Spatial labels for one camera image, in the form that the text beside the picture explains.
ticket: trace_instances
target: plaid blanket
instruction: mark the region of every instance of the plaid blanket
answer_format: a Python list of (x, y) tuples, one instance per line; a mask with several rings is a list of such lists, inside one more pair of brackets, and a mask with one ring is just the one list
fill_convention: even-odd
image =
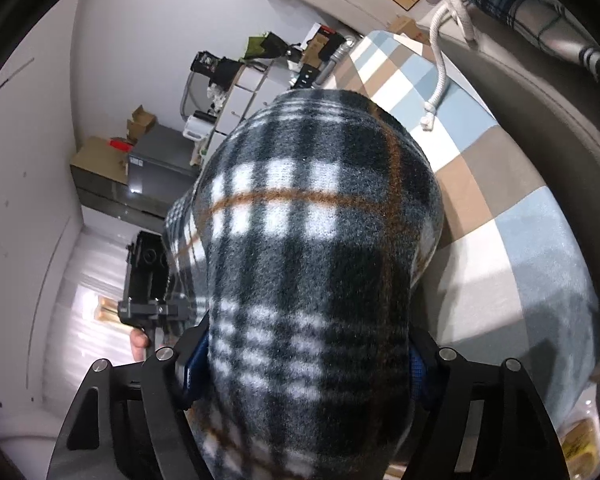
[(210, 311), (192, 430), (216, 479), (382, 477), (442, 225), (422, 150), (364, 96), (290, 91), (229, 136), (165, 232), (192, 319)]
[(600, 84), (600, 49), (570, 23), (562, 5), (540, 0), (469, 0), (551, 56), (586, 68)]

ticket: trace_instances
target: checkered bedsheet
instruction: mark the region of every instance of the checkered bedsheet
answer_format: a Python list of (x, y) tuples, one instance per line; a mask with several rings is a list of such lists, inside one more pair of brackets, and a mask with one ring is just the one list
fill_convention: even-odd
[(555, 198), (522, 150), (451, 82), (432, 132), (430, 47), (388, 32), (364, 38), (325, 88), (370, 97), (419, 143), (442, 188), (446, 223), (414, 320), (466, 358), (517, 357), (556, 426), (600, 360), (598, 300)]

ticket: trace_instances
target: white rope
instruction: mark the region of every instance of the white rope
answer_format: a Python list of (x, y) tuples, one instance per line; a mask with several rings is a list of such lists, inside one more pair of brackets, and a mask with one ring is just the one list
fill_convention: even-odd
[(462, 30), (465, 40), (475, 40), (474, 24), (471, 22), (469, 12), (464, 7), (463, 0), (448, 0), (448, 2), (445, 2), (436, 11), (435, 15), (433, 16), (433, 20), (431, 20), (429, 41), (431, 44), (431, 49), (433, 50), (433, 56), (436, 59), (438, 82), (433, 95), (424, 103), (424, 109), (426, 113), (420, 120), (420, 126), (422, 126), (422, 129), (426, 132), (430, 132), (433, 129), (433, 123), (438, 111), (438, 105), (440, 104), (440, 100), (442, 99), (446, 89), (446, 66), (445, 60), (442, 57), (442, 50), (440, 49), (438, 40), (440, 37), (440, 27), (449, 15), (451, 15), (456, 23), (458, 23), (458, 27), (460, 27)]

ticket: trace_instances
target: screw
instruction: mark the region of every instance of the screw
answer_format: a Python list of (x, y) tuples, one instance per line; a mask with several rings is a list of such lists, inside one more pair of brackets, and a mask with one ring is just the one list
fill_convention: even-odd
[(516, 359), (507, 359), (507, 361), (504, 364), (512, 372), (519, 372), (520, 369), (522, 368), (520, 361), (518, 361)]
[(442, 348), (438, 354), (445, 361), (453, 361), (456, 357), (458, 357), (458, 354), (453, 348)]
[(106, 359), (98, 359), (93, 365), (91, 365), (91, 369), (94, 372), (101, 372), (107, 368), (107, 366), (109, 366), (109, 363), (107, 363)]
[(158, 358), (158, 361), (168, 361), (173, 357), (173, 348), (165, 346), (164, 348), (160, 348), (155, 356)]

